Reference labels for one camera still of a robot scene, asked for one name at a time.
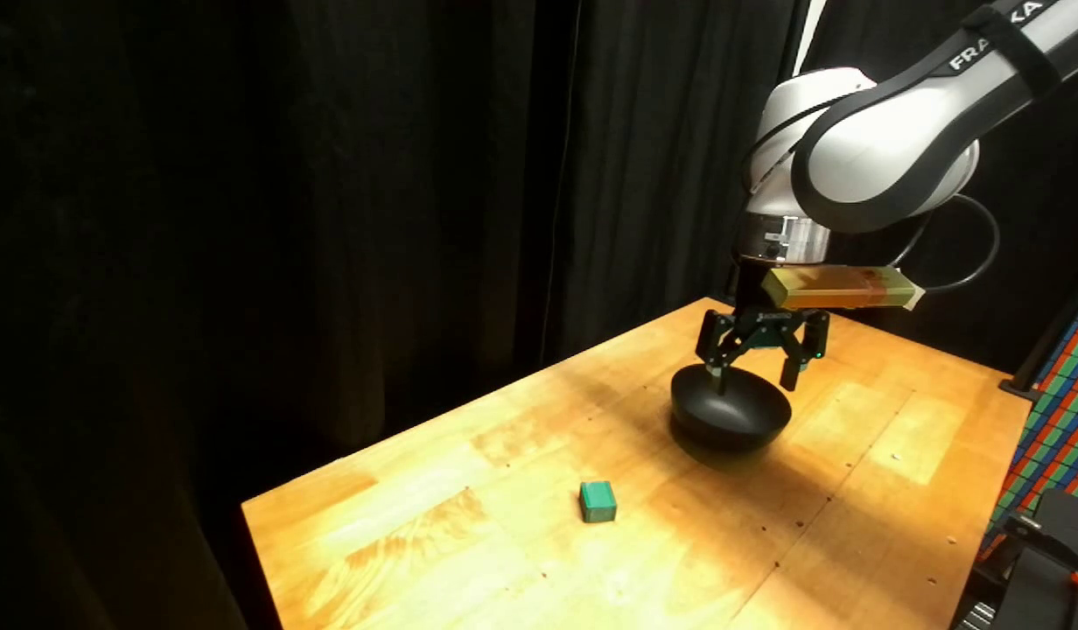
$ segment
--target wooden tabletop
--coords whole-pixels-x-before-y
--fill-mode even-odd
[[[706,308],[247,500],[284,626],[947,626],[1028,402],[833,318],[772,447],[689,447],[669,384]],[[616,520],[580,520],[584,481]]]

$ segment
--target wooden table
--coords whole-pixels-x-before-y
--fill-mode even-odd
[[[247,500],[284,626],[947,626],[1028,402],[833,318],[768,450],[684,447],[669,383],[706,308]],[[580,520],[580,481],[616,520]]]

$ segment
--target black curtain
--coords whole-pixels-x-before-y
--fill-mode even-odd
[[[0,0],[0,626],[275,626],[247,498],[714,293],[794,24]]]
[[[886,82],[949,38],[979,0],[831,0],[817,31],[809,71],[860,65]],[[1078,78],[983,135],[971,197],[1000,219],[1000,257],[971,286],[928,293],[919,311],[858,311],[899,336],[1018,370],[1078,300]],[[833,257],[853,264],[891,260],[909,229],[838,237]],[[959,202],[947,208],[908,260],[923,282],[964,275],[986,253],[986,230]]]

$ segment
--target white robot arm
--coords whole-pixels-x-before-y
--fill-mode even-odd
[[[748,159],[741,257],[824,264],[831,230],[877,230],[949,202],[977,141],[1078,72],[1078,0],[997,0],[893,82],[784,82]]]

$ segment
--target green cube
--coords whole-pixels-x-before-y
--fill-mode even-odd
[[[580,483],[579,500],[580,500],[584,520],[612,520],[616,519],[616,498],[612,498],[612,488],[607,481]]]

